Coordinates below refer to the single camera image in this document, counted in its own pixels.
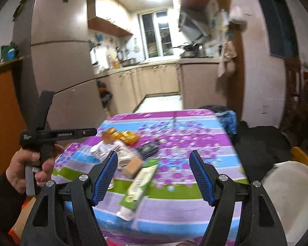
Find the dark left sleeve forearm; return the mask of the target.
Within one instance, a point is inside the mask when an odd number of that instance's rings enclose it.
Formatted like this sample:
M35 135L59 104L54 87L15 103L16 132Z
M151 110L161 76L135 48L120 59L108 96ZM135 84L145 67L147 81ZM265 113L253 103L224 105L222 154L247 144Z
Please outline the dark left sleeve forearm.
M3 173L0 176L0 245L16 245L9 232L18 220L25 200L26 194L19 193Z

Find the person's left hand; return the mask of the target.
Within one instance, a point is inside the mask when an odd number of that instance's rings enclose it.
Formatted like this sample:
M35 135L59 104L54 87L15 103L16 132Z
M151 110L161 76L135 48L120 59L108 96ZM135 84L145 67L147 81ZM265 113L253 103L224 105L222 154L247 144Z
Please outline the person's left hand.
M42 187L51 179L55 165L54 158L63 152L64 148L61 145L54 145L51 158L47 159L43 163L41 171L35 174L35 180L39 187ZM23 194L26 191L25 165L36 162L39 158L39 153L23 148L20 148L12 157L10 165L6 170L6 177L18 193Z

